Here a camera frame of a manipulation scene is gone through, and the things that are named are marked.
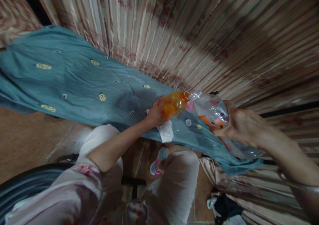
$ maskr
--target bangle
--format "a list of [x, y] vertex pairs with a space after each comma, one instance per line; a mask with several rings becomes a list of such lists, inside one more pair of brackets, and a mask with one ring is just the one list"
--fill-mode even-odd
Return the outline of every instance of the bangle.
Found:
[[313, 193], [319, 193], [319, 187], [308, 186], [308, 185], [300, 184], [300, 183], [298, 183], [298, 182], [289, 181], [288, 179], [286, 179], [286, 178], [283, 177], [283, 173], [281, 172], [280, 169], [277, 170], [277, 173], [278, 173], [279, 177], [280, 177], [283, 181], [285, 181], [287, 184], [289, 184], [289, 185], [292, 186], [292, 187], [300, 188], [300, 189], [307, 190], [307, 191], [313, 192]]

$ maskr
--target orange plastic bottle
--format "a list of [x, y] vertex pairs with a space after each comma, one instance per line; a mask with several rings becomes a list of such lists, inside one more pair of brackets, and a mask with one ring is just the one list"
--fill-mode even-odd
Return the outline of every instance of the orange plastic bottle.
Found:
[[170, 93], [164, 101], [163, 116], [166, 118], [171, 118], [181, 114], [186, 109], [188, 101], [188, 92], [174, 91]]

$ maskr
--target white pants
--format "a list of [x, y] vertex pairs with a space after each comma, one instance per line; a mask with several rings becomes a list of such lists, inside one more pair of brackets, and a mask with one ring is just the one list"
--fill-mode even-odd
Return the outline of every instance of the white pants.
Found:
[[[82, 146], [77, 164], [91, 163], [85, 156], [119, 133], [111, 124], [96, 127]], [[195, 196], [199, 160], [194, 152], [182, 149], [169, 154], [164, 167], [164, 174], [150, 184], [143, 198], [169, 224], [186, 224]], [[101, 215], [114, 206], [123, 204], [122, 175], [122, 158], [102, 175], [103, 195], [99, 205]]]

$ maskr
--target floor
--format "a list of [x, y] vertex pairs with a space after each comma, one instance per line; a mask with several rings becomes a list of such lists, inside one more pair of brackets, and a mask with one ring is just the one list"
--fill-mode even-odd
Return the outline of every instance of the floor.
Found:
[[[61, 155], [78, 153], [93, 128], [41, 112], [23, 115], [0, 107], [0, 184], [26, 170], [53, 163]], [[150, 184], [155, 179], [149, 172], [150, 164], [162, 146], [158, 141], [137, 139], [123, 155], [123, 175], [145, 179]], [[165, 146], [170, 153], [179, 148], [172, 144]], [[213, 185], [200, 166], [188, 224], [215, 224], [213, 211], [206, 206], [212, 190]], [[123, 191], [123, 200], [128, 200], [131, 189], [123, 186]], [[139, 190], [138, 197], [142, 194], [143, 190]]]

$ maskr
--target teal fabric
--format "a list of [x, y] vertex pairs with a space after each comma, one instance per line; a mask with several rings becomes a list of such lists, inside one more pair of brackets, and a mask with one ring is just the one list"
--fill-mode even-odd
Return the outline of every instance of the teal fabric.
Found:
[[[51, 69], [38, 68], [38, 63]], [[0, 64], [1, 105], [21, 113], [41, 111], [93, 126], [111, 123], [120, 131], [140, 122], [156, 99], [173, 91], [55, 25], [8, 45], [7, 52], [0, 54]], [[100, 94], [105, 95], [105, 101], [100, 100]], [[55, 108], [55, 112], [42, 105]], [[185, 124], [186, 119], [192, 121], [191, 126]], [[232, 156], [208, 127], [187, 111], [171, 121], [173, 144], [203, 152], [217, 160], [228, 175], [263, 164], [261, 159], [251, 161]], [[161, 141], [156, 128], [143, 137]]]

